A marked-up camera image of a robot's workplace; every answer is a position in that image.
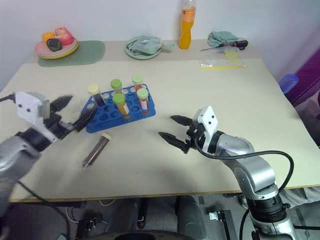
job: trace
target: beige tabletop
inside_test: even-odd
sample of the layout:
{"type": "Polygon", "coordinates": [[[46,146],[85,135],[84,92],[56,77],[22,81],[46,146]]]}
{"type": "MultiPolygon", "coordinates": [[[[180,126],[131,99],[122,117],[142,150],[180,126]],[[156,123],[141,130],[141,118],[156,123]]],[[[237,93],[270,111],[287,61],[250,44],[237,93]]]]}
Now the beige tabletop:
{"type": "MultiPolygon", "coordinates": [[[[197,52],[208,48],[204,40],[193,41],[188,51],[176,48],[148,61],[128,57],[123,44],[106,42],[105,57],[90,65],[41,67],[33,56],[1,93],[33,91],[51,100],[72,94],[61,112],[65,122],[78,118],[92,83],[110,91],[112,79],[121,79],[127,87],[132,85],[132,75],[141,74],[154,100],[155,116],[102,131],[112,140],[90,168],[83,169],[82,162],[102,132],[73,132],[46,149],[22,179],[37,194],[52,201],[73,201],[239,191],[221,161],[195,150],[184,154],[158,135],[169,132],[184,140],[187,128],[170,115],[193,117],[207,105],[219,120],[218,130],[248,139],[256,151],[280,150],[293,157],[295,169],[287,187],[320,184],[320,150],[252,47],[243,51],[247,67],[204,70],[197,60],[197,52]]],[[[27,128],[12,102],[1,103],[0,110],[0,141],[27,128]]],[[[280,186],[289,170],[288,160],[279,155],[263,157],[274,168],[280,186]]],[[[22,199],[32,200],[16,186],[11,201],[22,199]]]]}

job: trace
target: test tube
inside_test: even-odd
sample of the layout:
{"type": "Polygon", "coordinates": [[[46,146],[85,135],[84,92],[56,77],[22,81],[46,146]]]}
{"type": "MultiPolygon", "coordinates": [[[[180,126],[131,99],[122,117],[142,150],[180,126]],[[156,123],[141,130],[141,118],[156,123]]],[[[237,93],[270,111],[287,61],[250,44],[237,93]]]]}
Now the test tube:
{"type": "Polygon", "coordinates": [[[93,147],[89,155],[84,159],[82,163],[82,167],[84,169],[86,169],[87,167],[91,166],[94,163],[94,161],[97,159],[99,154],[102,152],[102,150],[110,140],[111,140],[110,135],[106,133],[101,134],[99,141],[96,143],[96,145],[93,147]]]}
{"type": "Polygon", "coordinates": [[[110,82],[110,85],[114,90],[114,94],[123,94],[123,92],[122,92],[122,82],[120,81],[120,79],[113,79],[110,82]]]}
{"type": "Polygon", "coordinates": [[[125,95],[122,93],[117,93],[112,98],[113,102],[118,107],[120,113],[124,116],[124,119],[129,120],[131,116],[129,116],[129,108],[126,103],[125,95]]]}
{"type": "Polygon", "coordinates": [[[101,96],[99,86],[97,84],[90,84],[88,86],[88,92],[92,95],[93,99],[99,106],[106,105],[106,101],[101,96]]]}
{"type": "Polygon", "coordinates": [[[142,76],[141,75],[134,75],[133,77],[132,77],[132,82],[133,82],[133,84],[134,84],[134,86],[135,86],[135,91],[137,92],[139,89],[142,89],[143,88],[143,85],[142,85],[142,83],[143,83],[143,78],[142,78],[142,76]]]}
{"type": "Polygon", "coordinates": [[[145,88],[140,88],[137,92],[136,95],[138,96],[140,106],[142,108],[142,113],[143,114],[148,114],[148,108],[149,108],[149,100],[148,100],[148,91],[145,88]]]}

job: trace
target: floor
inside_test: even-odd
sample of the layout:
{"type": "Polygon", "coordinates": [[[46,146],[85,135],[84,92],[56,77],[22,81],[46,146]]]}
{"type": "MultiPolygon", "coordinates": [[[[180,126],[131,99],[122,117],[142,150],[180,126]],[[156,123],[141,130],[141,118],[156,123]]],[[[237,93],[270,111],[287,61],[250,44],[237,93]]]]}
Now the floor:
{"type": "MultiPolygon", "coordinates": [[[[198,196],[193,196],[199,203],[203,214],[205,227],[208,233],[208,240],[224,240],[225,233],[223,225],[210,220],[208,210],[231,210],[232,217],[239,237],[240,222],[245,209],[242,208],[236,198],[225,198],[220,194],[204,195],[202,201],[198,196]]],[[[174,205],[175,197],[149,198],[149,207],[147,213],[146,230],[166,230],[175,232],[177,230],[177,218],[174,205]]],[[[108,221],[114,209],[121,203],[121,199],[116,200],[110,206],[102,206],[99,201],[88,201],[84,208],[74,208],[73,217],[77,221],[86,216],[95,213],[101,213],[103,220],[108,221]]],[[[110,203],[110,200],[103,201],[104,204],[110,203]]],[[[292,222],[295,225],[320,226],[320,202],[304,204],[288,210],[292,222]]],[[[50,207],[42,205],[15,204],[9,210],[6,216],[6,222],[10,226],[10,240],[57,240],[60,233],[66,232],[66,225],[62,217],[59,216],[50,207]]],[[[74,239],[77,230],[77,224],[70,222],[71,235],[74,239]]],[[[91,231],[91,235],[103,233],[106,227],[105,223],[99,224],[91,231]]],[[[250,218],[247,217],[244,225],[244,240],[251,238],[253,226],[250,218]]],[[[297,230],[300,240],[319,240],[320,231],[315,230],[297,230]]]]}

